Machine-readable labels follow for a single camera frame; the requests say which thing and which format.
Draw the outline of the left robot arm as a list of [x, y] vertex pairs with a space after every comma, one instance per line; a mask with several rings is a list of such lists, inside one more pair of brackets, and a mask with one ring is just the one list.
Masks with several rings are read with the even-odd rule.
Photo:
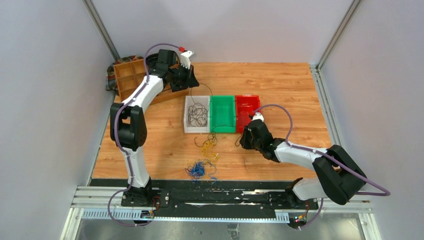
[[183, 48], [179, 52], [160, 49], [153, 67], [144, 65], [145, 75], [134, 92], [122, 103], [110, 107], [111, 139], [124, 156], [128, 173], [125, 195], [142, 207], [153, 201], [152, 181], [143, 152], [148, 135], [145, 112], [166, 86], [172, 92], [179, 92], [200, 85], [192, 65], [195, 56], [194, 51]]

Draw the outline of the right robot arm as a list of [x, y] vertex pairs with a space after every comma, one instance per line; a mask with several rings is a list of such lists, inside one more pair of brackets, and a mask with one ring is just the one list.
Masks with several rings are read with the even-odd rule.
[[283, 199], [294, 209], [316, 198], [329, 198], [345, 205], [366, 184], [364, 172], [344, 148], [336, 144], [315, 149], [295, 145], [284, 138], [273, 137], [260, 119], [244, 126], [239, 142], [243, 149], [258, 151], [267, 160], [315, 172], [315, 178], [300, 177], [285, 188]]

